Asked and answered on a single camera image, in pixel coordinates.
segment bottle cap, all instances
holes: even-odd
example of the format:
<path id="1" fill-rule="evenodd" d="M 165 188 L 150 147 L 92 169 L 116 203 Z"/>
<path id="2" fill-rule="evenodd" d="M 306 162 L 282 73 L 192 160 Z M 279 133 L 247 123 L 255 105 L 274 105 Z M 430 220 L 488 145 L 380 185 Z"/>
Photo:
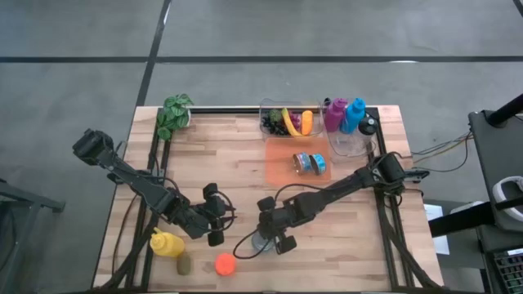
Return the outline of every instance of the bottle cap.
<path id="1" fill-rule="evenodd" d="M 352 102 L 352 108 L 355 112 L 365 110 L 365 101 L 363 101 L 361 98 L 356 98 L 354 102 Z"/>
<path id="2" fill-rule="evenodd" d="M 222 253 L 214 261 L 214 267 L 219 275 L 230 275 L 236 270 L 236 259 L 232 254 Z"/>
<path id="3" fill-rule="evenodd" d="M 346 103 L 347 103 L 346 99 L 336 98 L 336 99 L 334 99 L 334 102 L 333 102 L 333 108 L 334 108 L 334 110 L 342 111 L 345 109 Z"/>
<path id="4" fill-rule="evenodd" d="M 165 244 L 167 243 L 167 240 L 165 236 L 163 236 L 161 233 L 162 231 L 158 228 L 154 228 L 155 234 L 151 234 L 150 236 L 150 247 L 153 250 L 159 250 L 165 247 Z"/>
<path id="5" fill-rule="evenodd" d="M 371 136 L 378 130 L 378 122 L 374 118 L 363 118 L 358 124 L 358 130 L 366 136 Z"/>

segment tin can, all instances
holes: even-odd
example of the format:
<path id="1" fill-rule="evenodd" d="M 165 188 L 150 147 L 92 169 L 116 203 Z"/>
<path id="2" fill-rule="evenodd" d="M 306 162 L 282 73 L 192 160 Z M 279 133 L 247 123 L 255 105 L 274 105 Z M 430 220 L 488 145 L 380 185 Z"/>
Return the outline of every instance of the tin can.
<path id="1" fill-rule="evenodd" d="M 323 175 L 327 169 L 327 164 L 325 163 L 324 157 L 321 154 L 312 154 L 309 156 L 309 159 L 311 161 L 311 168 L 314 173 L 317 176 Z"/>
<path id="2" fill-rule="evenodd" d="M 311 160 L 305 152 L 293 155 L 294 168 L 298 175 L 304 174 L 312 170 Z"/>

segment green plant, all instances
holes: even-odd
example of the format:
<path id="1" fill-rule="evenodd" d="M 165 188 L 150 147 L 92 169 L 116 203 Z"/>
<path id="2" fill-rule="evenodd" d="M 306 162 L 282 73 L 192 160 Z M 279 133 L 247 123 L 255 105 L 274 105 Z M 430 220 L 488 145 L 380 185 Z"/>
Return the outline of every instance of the green plant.
<path id="1" fill-rule="evenodd" d="M 168 97 L 163 102 L 163 109 L 158 114 L 158 136 L 170 140 L 173 131 L 183 128 L 189 122 L 187 105 L 194 105 L 187 94 Z"/>

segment wooden tabletop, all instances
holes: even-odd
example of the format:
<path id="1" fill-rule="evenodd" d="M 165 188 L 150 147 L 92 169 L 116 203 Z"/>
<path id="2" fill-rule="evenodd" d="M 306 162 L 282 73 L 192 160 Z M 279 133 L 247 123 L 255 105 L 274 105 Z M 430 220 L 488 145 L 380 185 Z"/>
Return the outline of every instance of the wooden tabletop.
<path id="1" fill-rule="evenodd" d="M 378 106 L 378 109 L 387 151 L 410 156 L 399 107 Z M 136 169 L 146 167 L 156 113 L 156 107 L 136 109 L 124 157 Z M 176 225 L 168 225 L 161 220 L 161 230 L 181 236 L 186 241 L 186 250 L 193 258 L 193 269 L 190 275 L 180 276 L 175 260 L 155 256 L 150 276 L 151 291 L 390 290 L 371 189 L 351 194 L 327 206 L 312 222 L 290 229 L 288 234 L 294 235 L 297 240 L 294 250 L 280 256 L 276 252 L 264 252 L 255 259 L 238 261 L 234 276 L 218 276 L 214 270 L 216 256 L 223 252 L 232 253 L 235 244 L 255 229 L 259 213 L 257 200 L 274 196 L 278 187 L 265 182 L 265 143 L 257 114 L 193 114 L 190 123 L 190 127 L 178 131 L 174 137 L 167 176 L 177 182 L 181 192 L 193 203 L 203 201 L 202 188 L 206 184 L 218 183 L 219 190 L 227 194 L 237 208 L 238 219 L 225 232 L 225 242 L 218 247 L 209 247 L 205 237 L 191 240 Z M 361 158 L 350 163 L 333 164 L 333 181 L 350 175 L 366 163 L 366 158 Z M 404 159 L 401 163 L 404 168 L 412 166 L 411 159 Z M 299 191 L 303 189 L 285 190 L 279 201 Z M 114 245 L 123 214 L 133 196 L 127 186 L 117 188 L 94 286 L 110 278 Z M 138 203 L 135 201 L 123 231 L 117 265 L 131 249 Z M 403 194 L 400 214 L 409 250 L 430 277 L 442 285 L 440 267 L 418 192 Z M 242 256 L 253 253 L 250 240 L 238 251 Z M 403 281 L 400 258 L 395 253 L 397 272 L 400 281 Z M 141 276 L 144 255 L 142 252 L 138 261 L 135 281 L 139 281 Z"/>

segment concrete floor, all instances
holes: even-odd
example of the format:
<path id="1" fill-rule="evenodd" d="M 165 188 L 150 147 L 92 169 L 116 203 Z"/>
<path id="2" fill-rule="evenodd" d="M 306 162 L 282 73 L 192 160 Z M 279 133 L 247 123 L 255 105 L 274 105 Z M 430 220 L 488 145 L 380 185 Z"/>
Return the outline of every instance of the concrete floor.
<path id="1" fill-rule="evenodd" d="M 148 56 L 162 3 L 0 0 L 0 56 Z M 519 56 L 522 29 L 510 0 L 176 0 L 159 55 Z M 140 63 L 0 63 L 0 177 L 67 202 L 61 215 L 39 217 L 22 292 L 90 287 L 114 185 L 71 146 L 88 127 L 127 138 L 144 71 Z M 521 72 L 517 62 L 158 64 L 145 105 L 180 92 L 197 105 L 361 97 L 400 105 L 419 150 L 464 133 L 469 112 L 522 93 Z M 427 198 L 486 199 L 470 147 L 463 168 L 422 183 Z M 463 156 L 458 149 L 424 166 L 454 167 Z"/>

